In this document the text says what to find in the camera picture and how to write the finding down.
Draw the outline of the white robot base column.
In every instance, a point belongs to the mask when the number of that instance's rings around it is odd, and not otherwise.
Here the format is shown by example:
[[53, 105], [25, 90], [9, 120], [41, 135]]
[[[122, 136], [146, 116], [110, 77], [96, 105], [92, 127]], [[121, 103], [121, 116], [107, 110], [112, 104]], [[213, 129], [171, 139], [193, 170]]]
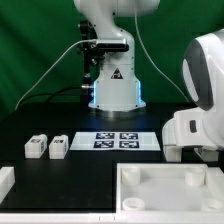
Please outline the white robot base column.
[[113, 114], [129, 114], [142, 110], [141, 84], [136, 78], [135, 41], [130, 33], [117, 27], [115, 16], [143, 14], [141, 0], [73, 0], [95, 29], [96, 47], [105, 49], [99, 77], [94, 81], [92, 110]]

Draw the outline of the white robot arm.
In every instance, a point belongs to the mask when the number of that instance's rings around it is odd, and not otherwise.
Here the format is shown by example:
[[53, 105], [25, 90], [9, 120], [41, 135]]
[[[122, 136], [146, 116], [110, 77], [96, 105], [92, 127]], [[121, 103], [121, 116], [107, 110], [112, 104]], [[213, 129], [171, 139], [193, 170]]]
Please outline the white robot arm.
[[[115, 17], [137, 17], [155, 11], [160, 0], [73, 0], [93, 26], [96, 40], [90, 49], [100, 55], [100, 74], [89, 107], [107, 117], [125, 116], [145, 107], [134, 74], [135, 42], [114, 23]], [[162, 129], [163, 152], [179, 162], [182, 149], [198, 149], [206, 161], [224, 149], [224, 29], [198, 37], [188, 45], [182, 76], [196, 104], [177, 111]]]

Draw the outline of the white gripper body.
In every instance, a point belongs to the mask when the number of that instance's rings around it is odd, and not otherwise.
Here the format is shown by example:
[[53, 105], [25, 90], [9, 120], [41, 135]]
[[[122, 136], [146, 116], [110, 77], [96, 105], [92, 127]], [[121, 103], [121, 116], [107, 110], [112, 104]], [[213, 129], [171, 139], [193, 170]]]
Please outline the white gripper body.
[[187, 109], [174, 113], [162, 129], [165, 159], [180, 162], [184, 148], [192, 148], [204, 162], [217, 162], [219, 146], [207, 136], [203, 127], [202, 109]]

